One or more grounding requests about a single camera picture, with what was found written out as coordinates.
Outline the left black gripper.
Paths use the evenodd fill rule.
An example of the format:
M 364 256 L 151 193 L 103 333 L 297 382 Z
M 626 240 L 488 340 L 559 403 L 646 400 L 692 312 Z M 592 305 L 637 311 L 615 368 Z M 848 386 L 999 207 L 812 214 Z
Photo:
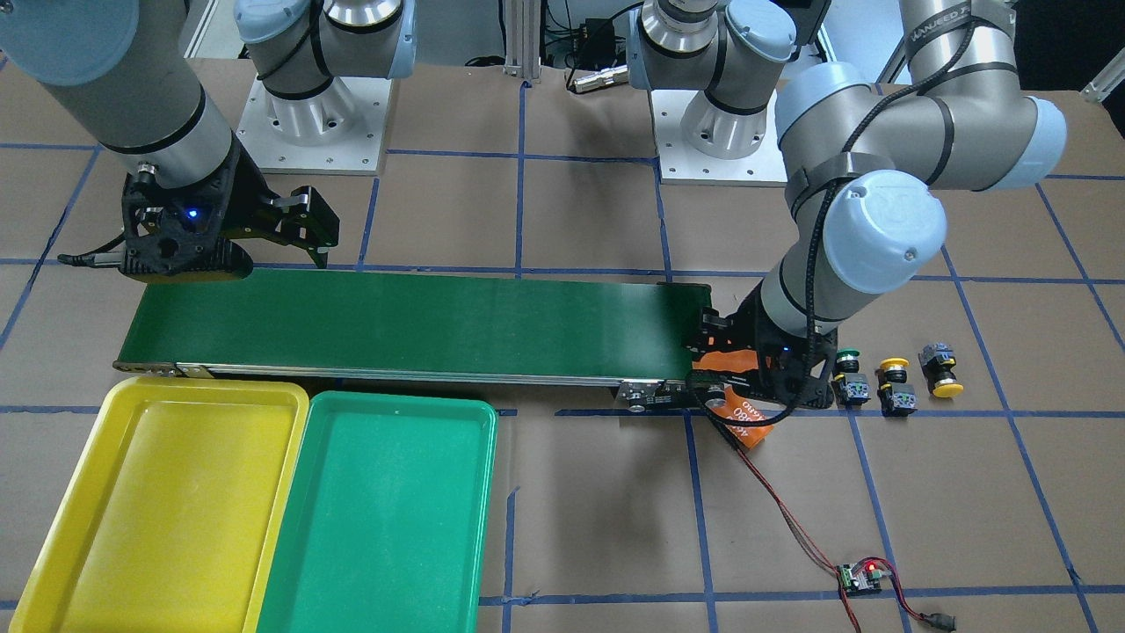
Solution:
M 703 306 L 699 319 L 699 370 L 710 380 L 732 385 L 736 394 L 760 401 L 788 406 L 799 394 L 800 408 L 822 410 L 832 405 L 836 333 L 813 341 L 811 364 L 806 367 L 809 341 L 773 324 L 756 291 L 730 316 Z

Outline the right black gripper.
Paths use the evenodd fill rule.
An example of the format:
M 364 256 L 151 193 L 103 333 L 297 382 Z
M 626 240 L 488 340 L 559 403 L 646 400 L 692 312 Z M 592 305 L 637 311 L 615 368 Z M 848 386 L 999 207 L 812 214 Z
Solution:
M 288 196 L 266 178 L 235 141 L 228 156 L 198 183 L 163 188 L 136 170 L 123 188 L 122 273 L 142 283 L 240 280 L 252 260 L 236 239 L 269 239 L 302 248 L 317 269 L 338 247 L 340 219 L 313 186 Z

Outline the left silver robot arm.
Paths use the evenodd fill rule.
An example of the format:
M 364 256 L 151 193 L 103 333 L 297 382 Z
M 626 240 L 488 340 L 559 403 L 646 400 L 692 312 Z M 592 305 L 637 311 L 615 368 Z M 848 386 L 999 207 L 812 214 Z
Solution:
M 774 114 L 798 239 L 736 311 L 700 313 L 695 367 L 663 386 L 659 406 L 688 408 L 726 388 L 824 409 L 840 325 L 908 283 L 946 239 L 933 191 L 1035 186 L 1058 165 L 1066 124 L 1056 105 L 1022 92 L 1016 13 L 1002 1 L 904 1 L 911 85 L 880 96 L 845 62 L 780 73 L 798 52 L 788 4 L 642 1 L 630 13 L 629 81 L 693 90 L 690 143 L 720 159 L 749 155 Z

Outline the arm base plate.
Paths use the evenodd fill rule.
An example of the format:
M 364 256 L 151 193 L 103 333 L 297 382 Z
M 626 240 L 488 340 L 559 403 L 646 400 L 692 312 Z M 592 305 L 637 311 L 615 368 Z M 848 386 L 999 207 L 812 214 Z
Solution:
M 334 76 L 321 94 L 285 100 L 256 81 L 234 132 L 264 173 L 376 177 L 395 85 L 381 76 Z
M 788 183 L 777 148 L 775 93 L 764 111 L 752 115 L 720 111 L 700 90 L 652 90 L 650 105 L 663 183 Z

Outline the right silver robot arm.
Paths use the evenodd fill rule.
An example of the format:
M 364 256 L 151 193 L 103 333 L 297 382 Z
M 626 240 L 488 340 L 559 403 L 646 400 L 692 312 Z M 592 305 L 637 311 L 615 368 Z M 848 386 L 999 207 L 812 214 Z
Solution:
M 340 219 L 313 186 L 278 195 L 279 170 L 378 164 L 382 97 L 361 88 L 410 76 L 413 1 L 237 1 L 256 85 L 237 126 L 179 51 L 188 1 L 4 1 L 3 49 L 126 168 L 123 229 L 68 266 L 112 268 L 142 283 L 250 275 L 241 239 L 299 248 L 327 266 Z

